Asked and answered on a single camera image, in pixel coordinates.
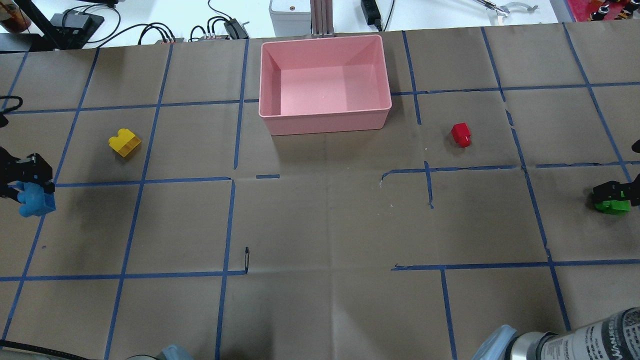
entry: green block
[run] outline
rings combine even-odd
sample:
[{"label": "green block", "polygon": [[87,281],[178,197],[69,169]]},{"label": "green block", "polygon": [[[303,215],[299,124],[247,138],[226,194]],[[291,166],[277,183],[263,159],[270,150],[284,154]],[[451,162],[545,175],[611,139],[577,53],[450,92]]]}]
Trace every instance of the green block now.
[{"label": "green block", "polygon": [[624,215],[631,211],[631,203],[629,200],[607,200],[594,204],[595,208],[605,214]]}]

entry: red object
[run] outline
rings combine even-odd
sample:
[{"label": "red object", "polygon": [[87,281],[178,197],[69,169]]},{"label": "red object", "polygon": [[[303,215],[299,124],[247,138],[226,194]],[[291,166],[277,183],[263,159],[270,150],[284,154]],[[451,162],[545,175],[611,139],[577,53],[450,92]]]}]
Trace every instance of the red object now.
[{"label": "red object", "polygon": [[[569,4],[569,8],[571,8],[571,12],[576,21],[587,21],[589,20],[589,15],[593,12],[598,11],[598,8],[605,3],[599,0],[567,0]],[[605,20],[613,20],[618,14],[620,10],[628,3],[628,0],[622,0],[615,3],[607,3],[609,6],[609,13],[605,16]]]},{"label": "red object", "polygon": [[466,122],[453,125],[451,134],[453,135],[453,140],[455,140],[460,147],[467,147],[471,145],[471,131],[469,131],[469,127]]}]

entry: red mat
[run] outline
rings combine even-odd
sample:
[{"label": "red mat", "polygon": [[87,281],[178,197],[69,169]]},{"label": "red mat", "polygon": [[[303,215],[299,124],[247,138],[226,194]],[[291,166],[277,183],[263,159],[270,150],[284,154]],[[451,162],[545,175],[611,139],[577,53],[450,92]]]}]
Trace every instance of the red mat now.
[{"label": "red mat", "polygon": [[[589,14],[598,11],[598,8],[602,5],[601,1],[596,0],[566,0],[566,2],[569,4],[576,21],[587,21]],[[627,2],[627,0],[622,0],[619,3],[611,3],[609,5],[609,13],[604,19],[613,20]]]}]

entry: white floor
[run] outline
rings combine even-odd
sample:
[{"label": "white floor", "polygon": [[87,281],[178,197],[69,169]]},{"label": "white floor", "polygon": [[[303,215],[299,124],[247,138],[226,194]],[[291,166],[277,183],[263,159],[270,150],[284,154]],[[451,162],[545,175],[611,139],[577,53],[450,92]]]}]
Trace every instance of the white floor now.
[{"label": "white floor", "polygon": [[[392,0],[377,0],[383,22],[386,20]],[[48,18],[55,13],[84,4],[75,0],[33,0],[40,11]],[[504,4],[507,0],[496,1]],[[513,11],[505,20],[505,25],[515,24],[547,24],[558,22],[551,0],[527,0],[530,5],[538,5],[534,13]],[[269,0],[213,0],[212,5],[241,23],[252,38],[274,37],[271,17],[269,16]],[[122,14],[120,29],[143,22],[163,22],[173,30],[176,37],[188,38],[189,32],[196,25],[206,25],[208,18],[215,14],[207,6],[206,0],[126,0],[117,5]],[[105,23],[98,29],[93,39],[107,36],[117,22],[117,16],[111,10],[97,8],[90,10],[105,17]],[[334,28],[337,33],[355,33],[375,31],[364,21],[360,0],[333,1]],[[467,26],[496,25],[495,12],[486,11],[473,0],[396,0],[393,16],[388,26],[391,30],[460,28]],[[30,31],[39,32],[32,26]],[[135,28],[111,41],[108,46],[134,45],[138,42],[141,28]],[[143,40],[144,44],[152,44],[158,40],[157,34],[150,32]]]}]

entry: pink plastic bin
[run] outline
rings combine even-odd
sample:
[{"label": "pink plastic bin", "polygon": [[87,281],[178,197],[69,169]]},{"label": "pink plastic bin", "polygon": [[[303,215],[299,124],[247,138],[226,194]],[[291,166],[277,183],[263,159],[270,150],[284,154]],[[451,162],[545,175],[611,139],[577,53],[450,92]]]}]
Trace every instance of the pink plastic bin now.
[{"label": "pink plastic bin", "polygon": [[272,135],[380,129],[391,109],[379,35],[266,42],[259,113]]}]

